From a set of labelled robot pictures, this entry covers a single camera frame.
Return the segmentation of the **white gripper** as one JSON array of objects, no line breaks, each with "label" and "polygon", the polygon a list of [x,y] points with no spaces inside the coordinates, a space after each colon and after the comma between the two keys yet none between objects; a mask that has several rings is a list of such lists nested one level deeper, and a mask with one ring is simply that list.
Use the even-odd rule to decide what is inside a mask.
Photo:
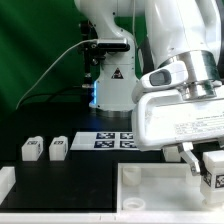
[{"label": "white gripper", "polygon": [[186,65],[176,61],[147,73],[136,83],[132,100],[132,132],[142,151],[178,145],[180,157],[193,176],[201,174],[192,143],[224,137],[224,84],[212,83],[213,97],[186,100],[181,88],[188,79]]}]

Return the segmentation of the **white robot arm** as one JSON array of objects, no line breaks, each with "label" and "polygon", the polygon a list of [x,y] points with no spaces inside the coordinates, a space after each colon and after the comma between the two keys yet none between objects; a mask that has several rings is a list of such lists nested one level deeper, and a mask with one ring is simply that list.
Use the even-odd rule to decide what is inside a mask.
[{"label": "white robot arm", "polygon": [[175,146],[194,175],[208,169],[195,144],[224,140],[217,0],[74,0],[104,54],[90,107],[129,116],[142,151]]}]

